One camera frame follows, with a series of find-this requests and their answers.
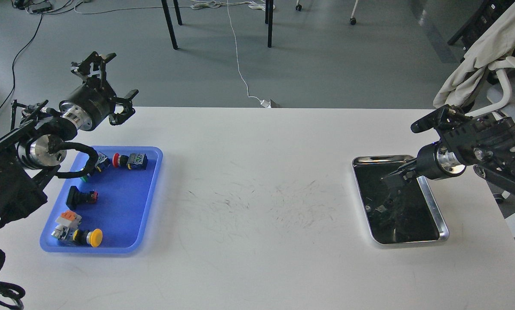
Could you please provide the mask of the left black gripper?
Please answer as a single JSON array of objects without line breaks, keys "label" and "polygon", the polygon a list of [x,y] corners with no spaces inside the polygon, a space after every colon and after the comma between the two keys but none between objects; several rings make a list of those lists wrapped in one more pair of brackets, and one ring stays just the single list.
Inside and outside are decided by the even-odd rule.
[{"label": "left black gripper", "polygon": [[[120,98],[107,81],[106,64],[116,56],[94,51],[84,61],[71,63],[71,72],[84,83],[59,103],[59,111],[77,130],[92,131],[106,116],[112,126],[122,125],[136,113],[132,100],[139,90],[131,90]],[[121,106],[122,111],[114,112],[116,106]]]}]

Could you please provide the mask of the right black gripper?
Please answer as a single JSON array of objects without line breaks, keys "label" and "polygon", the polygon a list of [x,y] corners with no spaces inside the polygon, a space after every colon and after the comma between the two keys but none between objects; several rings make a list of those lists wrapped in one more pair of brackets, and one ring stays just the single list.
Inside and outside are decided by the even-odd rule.
[{"label": "right black gripper", "polygon": [[462,175],[466,165],[460,163],[454,152],[443,143],[423,146],[417,158],[409,159],[391,173],[383,176],[382,181],[411,181],[419,175],[431,180],[454,178]]}]

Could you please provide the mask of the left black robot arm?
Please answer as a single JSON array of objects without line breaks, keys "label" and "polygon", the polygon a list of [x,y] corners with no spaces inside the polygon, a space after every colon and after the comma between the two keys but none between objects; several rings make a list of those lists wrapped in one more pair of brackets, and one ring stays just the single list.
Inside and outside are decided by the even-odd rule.
[{"label": "left black robot arm", "polygon": [[44,188],[53,177],[80,178],[92,174],[99,155],[90,146],[74,143],[78,131],[92,131],[104,120],[122,125],[133,114],[130,91],[118,97],[106,79],[106,65],[115,53],[92,52],[71,64],[71,72],[82,79],[59,108],[47,101],[22,105],[18,126],[0,138],[0,228],[26,218],[47,203]]}]

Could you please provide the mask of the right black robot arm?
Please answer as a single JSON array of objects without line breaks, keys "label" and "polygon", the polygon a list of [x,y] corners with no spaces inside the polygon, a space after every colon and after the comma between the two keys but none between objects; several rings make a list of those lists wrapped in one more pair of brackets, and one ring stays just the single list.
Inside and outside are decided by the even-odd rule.
[{"label": "right black robot arm", "polygon": [[461,108],[444,105],[410,128],[414,133],[434,129],[439,140],[382,177],[390,192],[420,176],[454,178],[472,166],[480,178],[515,195],[515,122],[511,117],[496,118],[493,112],[472,117]]}]

